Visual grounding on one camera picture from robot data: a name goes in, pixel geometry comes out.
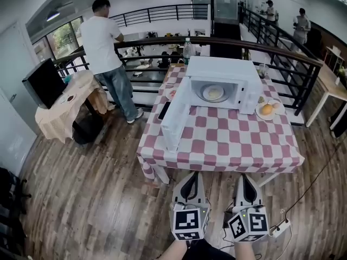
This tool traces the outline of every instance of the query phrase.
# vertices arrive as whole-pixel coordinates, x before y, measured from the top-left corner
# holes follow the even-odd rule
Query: white t-shirt
[[[95,74],[119,68],[122,62],[114,52],[114,39],[121,32],[114,20],[93,16],[81,25],[83,47],[89,68]]]
[[[275,8],[273,6],[268,6],[266,12],[267,12],[267,14],[273,14],[273,16],[269,16],[268,15],[266,17],[267,20],[270,20],[270,21],[275,21],[276,20],[276,17],[275,17],[276,10],[275,10]]]

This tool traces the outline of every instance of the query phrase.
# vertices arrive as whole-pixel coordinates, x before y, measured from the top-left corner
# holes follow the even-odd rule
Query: wooden floor
[[[304,111],[306,118],[321,95],[315,87]],[[269,220],[275,225],[339,146],[306,196],[288,213],[293,236],[281,259],[328,259],[331,254],[338,259],[347,249],[347,140],[345,134],[333,140],[326,120],[339,103],[328,100],[309,129],[294,129],[306,157],[303,166],[294,174],[280,174],[263,188]],[[81,148],[72,140],[62,144],[42,135],[35,142],[21,174],[33,195],[22,222],[28,235],[26,252],[35,260],[147,260],[172,242],[169,202],[175,183],[188,172],[170,170],[169,186],[151,186],[136,158],[145,122],[128,125],[118,112],[110,118],[113,126],[99,146]],[[212,204],[206,239],[221,248],[228,245],[222,240],[223,211],[239,174],[202,175]],[[253,245],[254,251],[262,259],[277,259],[289,238],[289,230],[277,239],[265,237]]]

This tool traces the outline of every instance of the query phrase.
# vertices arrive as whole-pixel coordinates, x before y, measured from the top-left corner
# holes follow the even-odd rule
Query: ceiling light
[[[47,21],[50,21],[52,20],[53,18],[57,17],[58,15],[60,14],[60,12],[54,10],[54,11],[51,11],[49,13],[49,15],[47,16]]]

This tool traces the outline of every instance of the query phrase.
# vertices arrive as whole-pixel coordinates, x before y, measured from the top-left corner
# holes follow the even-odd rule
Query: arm
[[[255,260],[252,243],[235,242],[236,260]]]
[[[181,260],[186,251],[186,242],[183,240],[175,240],[158,260]]]
[[[113,38],[115,38],[116,41],[122,42],[124,40],[123,34],[120,32],[118,25],[115,21],[110,20],[110,34]]]

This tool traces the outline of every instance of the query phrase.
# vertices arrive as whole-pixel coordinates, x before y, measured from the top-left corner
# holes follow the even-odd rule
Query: beige tablecloth
[[[65,143],[65,138],[72,139],[72,123],[80,107],[89,99],[94,109],[100,114],[114,108],[107,99],[106,92],[89,70],[73,74],[63,94],[55,101],[51,109],[37,108],[35,120],[47,139],[58,138]]]

